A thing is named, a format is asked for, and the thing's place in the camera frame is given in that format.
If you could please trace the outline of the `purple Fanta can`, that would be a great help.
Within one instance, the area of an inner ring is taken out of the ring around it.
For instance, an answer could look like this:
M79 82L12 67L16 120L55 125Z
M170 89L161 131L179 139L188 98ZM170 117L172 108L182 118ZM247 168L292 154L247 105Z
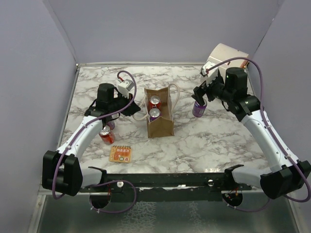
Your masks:
M149 116L150 116L150 121L152 122L161 116L161 111L158 108L152 108L149 111Z

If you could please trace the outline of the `canvas tote bag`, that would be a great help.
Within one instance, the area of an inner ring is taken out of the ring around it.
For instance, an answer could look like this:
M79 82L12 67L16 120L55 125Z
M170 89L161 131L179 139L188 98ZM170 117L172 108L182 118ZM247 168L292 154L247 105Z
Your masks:
M146 113L142 117L133 115L133 119L146 121L148 138L174 136L173 114L179 98L180 87L175 83L158 90L144 90L139 106L145 107Z

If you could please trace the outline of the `red can near left arm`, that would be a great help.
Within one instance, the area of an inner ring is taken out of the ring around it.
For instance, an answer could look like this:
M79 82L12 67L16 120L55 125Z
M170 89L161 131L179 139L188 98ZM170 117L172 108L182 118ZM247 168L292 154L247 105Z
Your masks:
M103 129L99 132L99 136L107 145L111 145L115 142L115 135L108 125L103 127Z

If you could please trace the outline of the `purple can near left arm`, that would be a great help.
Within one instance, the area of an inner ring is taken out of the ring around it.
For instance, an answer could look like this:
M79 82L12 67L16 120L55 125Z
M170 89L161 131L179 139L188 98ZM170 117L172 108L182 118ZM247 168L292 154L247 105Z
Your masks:
M114 130L116 127L115 122L113 120L107 122L106 124L110 127L111 130Z

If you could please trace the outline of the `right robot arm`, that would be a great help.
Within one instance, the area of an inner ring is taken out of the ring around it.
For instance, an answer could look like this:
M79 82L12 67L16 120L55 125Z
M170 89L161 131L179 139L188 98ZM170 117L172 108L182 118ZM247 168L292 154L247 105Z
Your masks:
M241 183L263 190L270 199L285 196L304 184L311 172L308 161L300 161L281 140L265 112L260 109L260 100L247 93L248 76L239 67L230 67L225 76L217 74L194 88L192 97L203 106L208 101L219 99L227 111L235 115L252 134L267 158L267 171L236 165L225 170L224 186L234 190Z

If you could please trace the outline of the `red soda can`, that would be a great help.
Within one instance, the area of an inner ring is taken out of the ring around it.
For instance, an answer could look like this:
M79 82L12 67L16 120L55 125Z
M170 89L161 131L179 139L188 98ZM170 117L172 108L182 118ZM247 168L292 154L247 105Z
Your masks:
M159 96L151 96L148 100L148 110L150 111L153 108L160 109L161 107L161 99Z

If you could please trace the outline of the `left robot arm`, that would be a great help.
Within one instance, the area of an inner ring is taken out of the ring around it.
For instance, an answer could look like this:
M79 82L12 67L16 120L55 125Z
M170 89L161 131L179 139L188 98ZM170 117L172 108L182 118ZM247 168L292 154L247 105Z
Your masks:
M131 116L140 110L134 102L135 97L135 93L125 97L110 83L100 84L97 97L85 111L77 130L56 151L49 150L44 154L42 186L51 190L56 200L64 195L75 196L86 186L92 186L98 192L106 189L105 171L95 167L82 169L79 160L111 116Z

